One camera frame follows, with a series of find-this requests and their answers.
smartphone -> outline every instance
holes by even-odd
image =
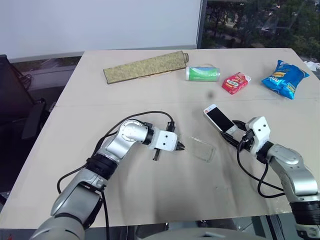
[[[233,134],[238,127],[229,119],[217,105],[212,104],[203,110],[204,115],[218,128],[218,130],[227,134]]]

clear plastic container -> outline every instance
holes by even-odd
[[[206,163],[212,162],[215,156],[216,148],[193,136],[180,134],[179,141],[184,145],[184,150],[190,155]]]

robotic arm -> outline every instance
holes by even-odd
[[[248,123],[233,121],[246,131],[241,142],[231,135],[221,135],[233,146],[247,150],[263,164],[269,164],[279,176],[283,191],[296,220],[297,234],[305,240],[320,239],[320,192],[314,176],[301,155],[289,148],[269,142],[270,128],[265,117]]]
[[[85,229],[94,222],[102,206],[100,193],[134,143],[157,149],[158,154],[159,150],[182,150],[184,146],[178,142],[174,130],[174,122],[168,123],[166,131],[136,119],[123,122],[117,134],[107,139],[96,154],[87,159],[85,167],[54,202],[52,217],[34,232],[31,240],[84,240]]]

white wall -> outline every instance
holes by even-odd
[[[196,46],[201,0],[0,0],[9,59]]]

blue chip bag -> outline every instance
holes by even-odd
[[[263,79],[262,82],[278,94],[294,99],[298,84],[303,78],[307,77],[309,77],[309,74],[297,66],[278,60],[274,73]]]

